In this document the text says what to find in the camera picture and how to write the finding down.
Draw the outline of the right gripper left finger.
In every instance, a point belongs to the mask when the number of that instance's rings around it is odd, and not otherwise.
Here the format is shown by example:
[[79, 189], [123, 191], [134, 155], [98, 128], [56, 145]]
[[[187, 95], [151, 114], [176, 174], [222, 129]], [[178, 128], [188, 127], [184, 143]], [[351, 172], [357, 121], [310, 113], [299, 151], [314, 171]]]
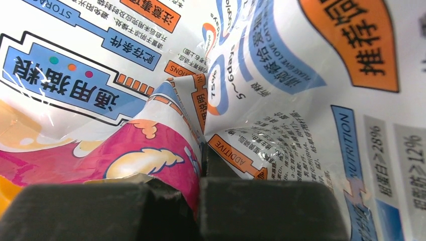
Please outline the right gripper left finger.
[[1, 240], [198, 240], [182, 193], [147, 183], [40, 184], [1, 218]]

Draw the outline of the pink pet food bag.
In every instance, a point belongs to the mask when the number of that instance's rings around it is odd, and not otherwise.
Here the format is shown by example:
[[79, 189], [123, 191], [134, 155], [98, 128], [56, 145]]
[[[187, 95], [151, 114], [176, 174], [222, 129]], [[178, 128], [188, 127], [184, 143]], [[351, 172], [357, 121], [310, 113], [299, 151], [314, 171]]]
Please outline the pink pet food bag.
[[425, 240], [425, 1], [1, 1], [1, 179], [197, 210], [206, 147], [326, 185], [350, 240]]

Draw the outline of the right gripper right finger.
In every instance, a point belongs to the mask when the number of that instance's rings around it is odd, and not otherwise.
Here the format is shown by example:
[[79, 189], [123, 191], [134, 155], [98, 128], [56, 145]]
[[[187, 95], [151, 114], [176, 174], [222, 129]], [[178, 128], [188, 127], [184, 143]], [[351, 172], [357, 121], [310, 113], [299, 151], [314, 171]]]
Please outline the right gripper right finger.
[[202, 240], [348, 240], [340, 208], [323, 184], [245, 180], [207, 148], [198, 209]]

